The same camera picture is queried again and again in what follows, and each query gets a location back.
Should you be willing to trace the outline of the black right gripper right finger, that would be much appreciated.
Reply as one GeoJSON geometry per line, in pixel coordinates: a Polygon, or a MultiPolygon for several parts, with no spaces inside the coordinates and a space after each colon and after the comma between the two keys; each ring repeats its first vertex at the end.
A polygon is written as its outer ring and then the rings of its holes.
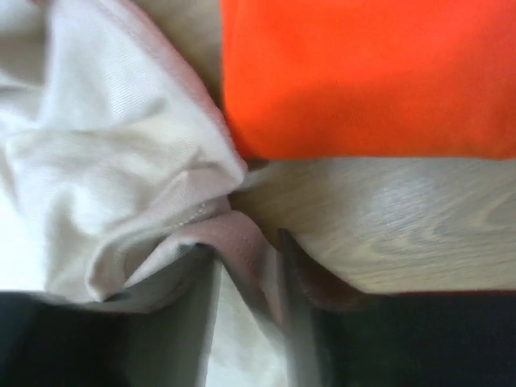
{"type": "Polygon", "coordinates": [[[278,242],[291,385],[514,385],[513,291],[365,293],[278,242]]]}

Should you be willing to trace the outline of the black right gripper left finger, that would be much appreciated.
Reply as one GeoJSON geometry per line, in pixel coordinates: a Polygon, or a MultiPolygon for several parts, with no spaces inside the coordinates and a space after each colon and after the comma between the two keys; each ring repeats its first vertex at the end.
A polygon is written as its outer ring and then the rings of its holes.
{"type": "Polygon", "coordinates": [[[195,244],[175,262],[110,299],[127,305],[144,289],[169,289],[150,313],[57,306],[1,294],[3,386],[201,386],[214,250],[195,244]]]}

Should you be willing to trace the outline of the beige t shirt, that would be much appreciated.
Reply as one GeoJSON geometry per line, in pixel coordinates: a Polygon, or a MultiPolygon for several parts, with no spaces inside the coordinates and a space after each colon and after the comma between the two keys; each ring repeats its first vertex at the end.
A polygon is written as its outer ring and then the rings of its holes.
{"type": "Polygon", "coordinates": [[[197,74],[129,1],[1,4],[1,288],[111,313],[137,386],[286,386],[277,251],[197,74]]]}

